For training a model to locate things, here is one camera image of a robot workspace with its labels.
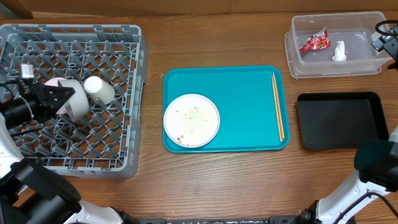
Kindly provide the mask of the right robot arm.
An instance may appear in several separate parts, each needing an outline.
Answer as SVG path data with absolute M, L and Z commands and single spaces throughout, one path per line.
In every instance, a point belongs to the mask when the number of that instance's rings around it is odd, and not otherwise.
M 354 216 L 397 191 L 397 132 L 388 133 L 379 95 L 372 91 L 303 93 L 296 102 L 302 146 L 357 147 L 354 170 L 329 196 L 314 201 L 292 223 L 354 223 Z

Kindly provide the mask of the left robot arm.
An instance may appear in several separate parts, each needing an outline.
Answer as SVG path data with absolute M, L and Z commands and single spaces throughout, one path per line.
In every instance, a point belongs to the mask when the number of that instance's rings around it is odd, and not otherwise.
M 81 198 L 67 179 L 20 154 L 9 129 L 46 121 L 75 94 L 71 87 L 31 83 L 1 104 L 1 223 L 135 223 L 123 211 Z

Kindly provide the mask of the wooden chopstick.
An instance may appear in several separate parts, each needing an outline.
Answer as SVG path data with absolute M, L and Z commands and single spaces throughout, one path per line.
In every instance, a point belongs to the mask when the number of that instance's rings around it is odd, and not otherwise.
M 280 110 L 280 103 L 279 103 L 279 95 L 278 95 L 277 84 L 276 84 L 276 90 L 277 90 L 277 99 L 278 99 L 279 114 L 280 114 L 280 124 L 281 124 L 281 128 L 282 128 L 283 138 L 285 139 L 285 133 L 284 133 L 284 127 L 283 127 L 283 122 L 282 122 L 282 115 L 281 115 L 281 110 Z
M 277 90 L 276 90 L 275 74 L 274 73 L 271 76 L 271 81 L 272 81 L 272 90 L 273 90 L 273 96 L 274 96 L 277 127 L 278 127 L 278 132 L 279 132 L 279 140 L 280 140 L 280 142 L 282 142 L 284 138 L 283 138 L 282 128 L 281 128 L 281 124 L 280 124 L 280 114 L 279 114 L 279 106 L 278 106 Z

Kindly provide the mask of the grey bowl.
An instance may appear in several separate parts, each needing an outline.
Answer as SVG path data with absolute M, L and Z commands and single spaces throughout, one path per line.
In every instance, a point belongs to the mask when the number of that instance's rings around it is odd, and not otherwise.
M 78 121 L 90 112 L 90 104 L 86 92 L 77 80 L 60 80 L 58 82 L 62 87 L 73 88 L 75 93 L 65 103 L 67 113 L 72 121 Z

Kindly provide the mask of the small pink bowl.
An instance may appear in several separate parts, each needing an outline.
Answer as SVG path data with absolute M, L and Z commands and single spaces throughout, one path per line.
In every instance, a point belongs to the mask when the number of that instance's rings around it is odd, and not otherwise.
M 54 77 L 54 78 L 52 78 L 52 79 L 46 81 L 46 82 L 44 83 L 44 85 L 47 85 L 47 86 L 58 86 L 58 82 L 59 82 L 60 80 L 65 80 L 65 78 L 62 78 L 62 77 Z M 63 105 L 63 106 L 57 111 L 57 114 L 65 114 L 65 113 L 67 113 L 67 109 L 66 109 L 66 107 Z

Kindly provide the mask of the white tissue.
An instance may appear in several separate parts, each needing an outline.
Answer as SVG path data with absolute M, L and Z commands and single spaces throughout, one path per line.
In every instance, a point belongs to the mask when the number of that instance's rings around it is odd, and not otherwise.
M 331 59 L 333 62 L 344 62 L 346 61 L 346 58 L 347 56 L 345 54 L 345 42 L 343 40 L 339 40 L 334 50 L 334 55 Z

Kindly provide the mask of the red snack wrapper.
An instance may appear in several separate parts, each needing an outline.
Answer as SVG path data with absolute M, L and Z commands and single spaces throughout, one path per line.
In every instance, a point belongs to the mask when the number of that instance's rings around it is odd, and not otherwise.
M 307 52 L 309 50 L 321 50 L 327 49 L 331 46 L 331 42 L 328 38 L 328 32 L 326 27 L 317 33 L 311 35 L 303 45 L 299 47 L 300 52 Z

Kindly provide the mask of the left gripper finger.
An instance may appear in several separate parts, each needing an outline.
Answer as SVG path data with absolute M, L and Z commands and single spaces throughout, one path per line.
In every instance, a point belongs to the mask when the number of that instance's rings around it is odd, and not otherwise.
M 75 94 L 72 87 L 45 85 L 44 90 L 54 99 L 69 99 Z
M 43 119 L 50 119 L 73 96 L 73 93 L 44 93 Z

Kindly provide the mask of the white cup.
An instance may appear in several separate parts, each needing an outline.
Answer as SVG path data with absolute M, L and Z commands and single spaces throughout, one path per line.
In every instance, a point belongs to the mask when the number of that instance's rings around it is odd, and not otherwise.
M 115 97 L 114 88 L 97 76 L 88 77 L 83 88 L 92 100 L 100 99 L 105 104 L 111 103 Z

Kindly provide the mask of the large white plate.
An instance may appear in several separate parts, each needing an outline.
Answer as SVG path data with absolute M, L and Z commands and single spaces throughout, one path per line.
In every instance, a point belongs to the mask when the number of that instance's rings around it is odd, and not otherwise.
M 216 105 L 199 94 L 185 94 L 174 99 L 164 112 L 164 131 L 175 144 L 197 148 L 217 135 L 221 124 Z

